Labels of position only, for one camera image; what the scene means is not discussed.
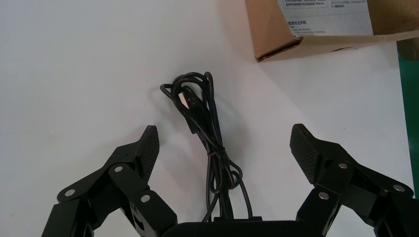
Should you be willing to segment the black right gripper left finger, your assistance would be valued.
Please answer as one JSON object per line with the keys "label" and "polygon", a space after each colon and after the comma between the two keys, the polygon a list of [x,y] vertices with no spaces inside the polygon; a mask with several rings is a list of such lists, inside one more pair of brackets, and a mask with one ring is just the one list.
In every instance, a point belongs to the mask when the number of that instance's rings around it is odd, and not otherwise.
{"label": "black right gripper left finger", "polygon": [[163,236],[178,221],[148,184],[159,147],[154,125],[138,141],[117,147],[101,168],[57,195],[42,235],[91,237],[110,213],[121,210],[140,236]]}

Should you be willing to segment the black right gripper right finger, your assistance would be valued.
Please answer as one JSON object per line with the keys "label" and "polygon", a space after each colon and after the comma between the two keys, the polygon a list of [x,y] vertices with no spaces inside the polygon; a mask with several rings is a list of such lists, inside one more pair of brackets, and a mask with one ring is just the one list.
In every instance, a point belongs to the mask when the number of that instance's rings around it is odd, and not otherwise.
{"label": "black right gripper right finger", "polygon": [[340,208],[352,209],[377,237],[416,237],[419,201],[407,185],[358,163],[340,144],[315,138],[301,123],[292,127],[292,155],[313,190],[296,220],[326,236]]}

